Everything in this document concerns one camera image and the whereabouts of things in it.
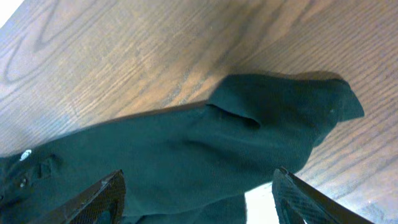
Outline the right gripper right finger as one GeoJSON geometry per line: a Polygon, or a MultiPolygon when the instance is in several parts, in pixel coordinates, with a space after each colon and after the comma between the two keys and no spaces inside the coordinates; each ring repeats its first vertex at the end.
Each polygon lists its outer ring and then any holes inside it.
{"type": "Polygon", "coordinates": [[[274,171],[272,194],[280,224],[373,224],[282,167],[274,171]]]}

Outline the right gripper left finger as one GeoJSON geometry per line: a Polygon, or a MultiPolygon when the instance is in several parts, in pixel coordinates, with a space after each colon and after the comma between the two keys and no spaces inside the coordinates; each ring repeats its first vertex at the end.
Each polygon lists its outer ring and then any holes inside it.
{"type": "Polygon", "coordinates": [[[116,170],[30,224],[120,224],[125,194],[124,174],[116,170]]]}

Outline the black long pants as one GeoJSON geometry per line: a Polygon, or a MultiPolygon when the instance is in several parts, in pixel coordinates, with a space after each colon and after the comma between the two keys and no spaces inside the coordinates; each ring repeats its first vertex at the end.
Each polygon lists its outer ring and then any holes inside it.
{"type": "Polygon", "coordinates": [[[121,170],[123,223],[244,223],[245,193],[298,172],[339,122],[347,82],[230,75],[202,104],[97,124],[1,159],[1,222],[28,223],[121,170]]]}

